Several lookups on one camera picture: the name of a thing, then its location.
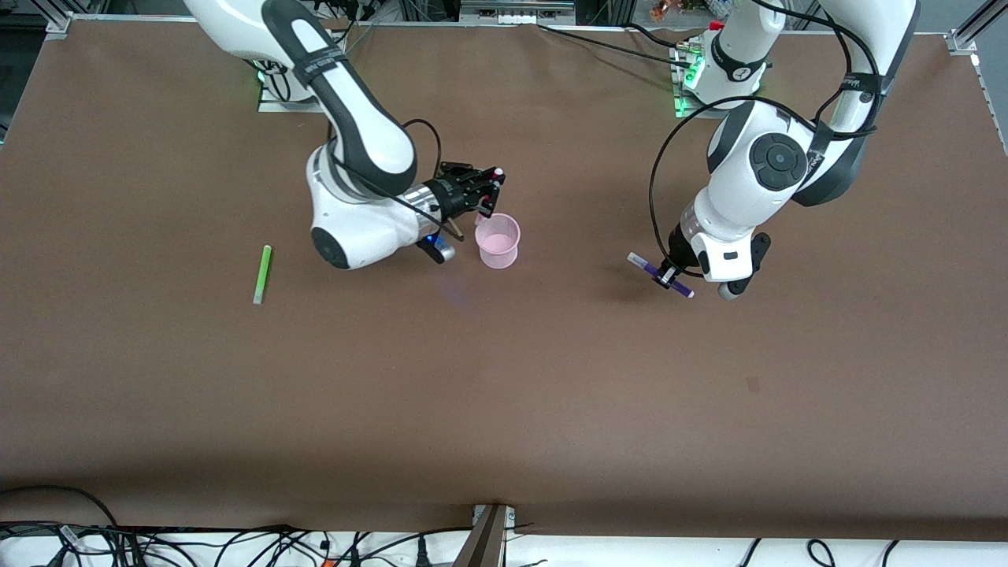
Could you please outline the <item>pink highlighter pen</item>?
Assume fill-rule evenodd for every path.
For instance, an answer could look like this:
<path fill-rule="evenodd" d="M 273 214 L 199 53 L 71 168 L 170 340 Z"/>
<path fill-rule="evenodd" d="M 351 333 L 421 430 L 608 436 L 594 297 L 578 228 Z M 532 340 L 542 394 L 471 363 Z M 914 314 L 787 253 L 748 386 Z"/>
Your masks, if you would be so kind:
<path fill-rule="evenodd" d="M 479 227 L 483 222 L 489 220 L 496 212 L 501 187 L 506 180 L 503 169 L 496 168 L 490 173 L 490 179 L 479 187 L 479 198 L 476 201 L 474 225 Z"/>

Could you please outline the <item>purple highlighter pen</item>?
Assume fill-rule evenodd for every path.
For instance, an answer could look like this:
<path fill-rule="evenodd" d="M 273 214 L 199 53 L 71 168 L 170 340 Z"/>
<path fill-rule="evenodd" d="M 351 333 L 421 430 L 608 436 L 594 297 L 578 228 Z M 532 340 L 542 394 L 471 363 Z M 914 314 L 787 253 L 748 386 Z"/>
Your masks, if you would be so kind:
<path fill-rule="evenodd" d="M 637 266 L 638 269 L 642 269 L 645 273 L 647 273 L 648 276 L 650 276 L 650 279 L 653 281 L 653 284 L 658 284 L 658 274 L 674 273 L 674 272 L 665 272 L 665 270 L 663 270 L 663 261 L 660 263 L 660 265 L 656 265 L 655 263 L 646 261 L 645 258 L 642 258 L 642 256 L 638 254 L 628 254 L 628 261 L 633 263 L 634 266 Z M 660 286 L 660 284 L 658 284 L 658 286 L 663 287 L 666 290 L 676 291 L 677 294 L 683 295 L 685 298 L 695 297 L 695 292 L 692 291 L 692 289 L 688 286 L 685 286 L 685 284 L 681 284 L 678 280 L 678 276 L 677 276 L 677 281 L 678 281 L 678 288 L 665 288 L 663 286 Z"/>

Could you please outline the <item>pink plastic cup holder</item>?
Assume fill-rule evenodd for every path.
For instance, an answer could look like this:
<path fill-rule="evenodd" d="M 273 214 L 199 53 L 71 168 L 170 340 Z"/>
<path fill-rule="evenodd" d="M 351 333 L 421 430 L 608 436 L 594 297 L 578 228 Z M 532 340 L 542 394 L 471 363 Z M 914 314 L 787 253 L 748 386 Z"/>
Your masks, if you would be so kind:
<path fill-rule="evenodd" d="M 507 214 L 479 216 L 475 237 L 481 261 L 488 268 L 507 269 L 516 261 L 521 231 L 513 217 Z"/>

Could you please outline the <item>silver power strip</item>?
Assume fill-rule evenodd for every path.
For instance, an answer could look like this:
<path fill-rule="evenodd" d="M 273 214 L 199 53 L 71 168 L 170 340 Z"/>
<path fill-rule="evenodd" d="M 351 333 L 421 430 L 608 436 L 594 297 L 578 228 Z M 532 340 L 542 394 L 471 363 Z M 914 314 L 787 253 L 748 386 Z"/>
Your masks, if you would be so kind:
<path fill-rule="evenodd" d="M 472 25 L 575 25 L 575 0 L 458 0 L 458 21 Z"/>

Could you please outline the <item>green highlighter pen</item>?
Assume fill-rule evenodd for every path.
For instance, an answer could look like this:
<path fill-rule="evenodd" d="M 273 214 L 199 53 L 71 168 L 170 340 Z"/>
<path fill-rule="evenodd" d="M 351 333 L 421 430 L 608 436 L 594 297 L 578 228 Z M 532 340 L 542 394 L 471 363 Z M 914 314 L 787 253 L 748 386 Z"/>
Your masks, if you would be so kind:
<path fill-rule="evenodd" d="M 267 244 L 263 246 L 260 259 L 258 262 L 254 295 L 252 298 L 253 305 L 262 305 L 264 301 L 271 263 L 272 263 L 272 246 Z"/>

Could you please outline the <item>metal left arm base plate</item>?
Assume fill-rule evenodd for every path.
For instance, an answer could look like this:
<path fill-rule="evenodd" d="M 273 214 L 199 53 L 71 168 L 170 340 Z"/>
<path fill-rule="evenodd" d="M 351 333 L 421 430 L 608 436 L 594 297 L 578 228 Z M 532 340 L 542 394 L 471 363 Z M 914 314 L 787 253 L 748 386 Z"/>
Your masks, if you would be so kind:
<path fill-rule="evenodd" d="M 702 106 L 732 94 L 726 72 L 716 62 L 710 61 L 712 38 L 712 35 L 705 35 L 704 39 L 695 37 L 688 42 L 677 43 L 669 50 L 673 60 L 673 103 L 679 118 L 687 117 Z"/>

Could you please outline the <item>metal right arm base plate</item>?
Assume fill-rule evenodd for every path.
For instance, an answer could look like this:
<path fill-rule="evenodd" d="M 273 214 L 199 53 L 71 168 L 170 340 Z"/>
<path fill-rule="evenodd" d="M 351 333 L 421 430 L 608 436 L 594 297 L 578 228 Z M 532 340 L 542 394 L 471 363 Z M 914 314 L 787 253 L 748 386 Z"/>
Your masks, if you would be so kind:
<path fill-rule="evenodd" d="M 292 71 L 257 72 L 261 83 L 258 111 L 260 113 L 321 113 L 320 104 Z"/>

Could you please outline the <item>metal table edge bracket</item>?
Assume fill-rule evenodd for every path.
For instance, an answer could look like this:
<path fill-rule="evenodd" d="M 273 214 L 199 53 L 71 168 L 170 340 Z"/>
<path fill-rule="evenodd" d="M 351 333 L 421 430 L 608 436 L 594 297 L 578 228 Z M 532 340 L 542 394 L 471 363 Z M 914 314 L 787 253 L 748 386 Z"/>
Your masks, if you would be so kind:
<path fill-rule="evenodd" d="M 517 525 L 517 514 L 508 505 L 476 505 L 472 530 L 451 567 L 504 567 L 508 531 Z"/>

